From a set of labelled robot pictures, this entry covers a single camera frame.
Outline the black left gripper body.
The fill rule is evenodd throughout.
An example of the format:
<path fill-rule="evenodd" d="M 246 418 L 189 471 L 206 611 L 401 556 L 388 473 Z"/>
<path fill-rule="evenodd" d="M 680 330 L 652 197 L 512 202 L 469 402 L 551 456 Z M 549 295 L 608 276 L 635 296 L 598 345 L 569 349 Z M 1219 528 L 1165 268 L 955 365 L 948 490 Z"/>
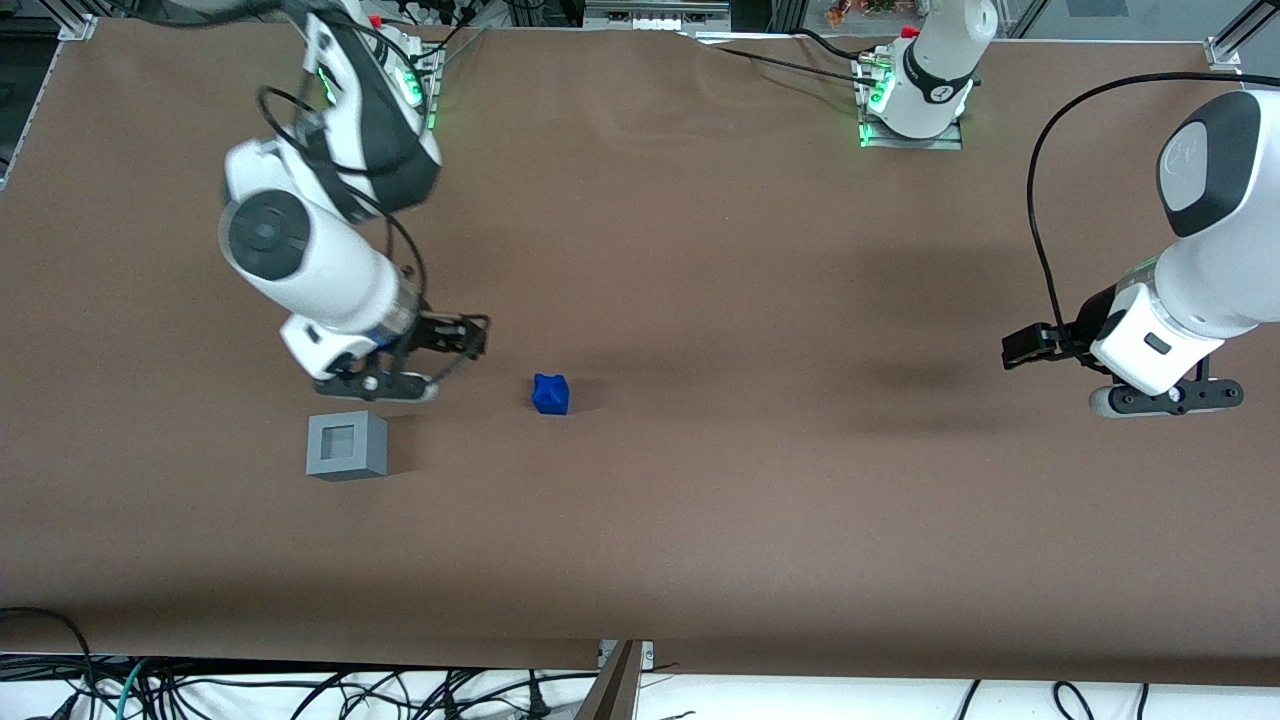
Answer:
<path fill-rule="evenodd" d="M 1115 288 L 1103 288 L 1092 295 L 1083 302 L 1071 323 L 1071 350 L 1076 360 L 1083 366 L 1098 373 L 1108 373 L 1108 369 L 1092 354 L 1091 346 L 1103 329 L 1115 293 Z"/>

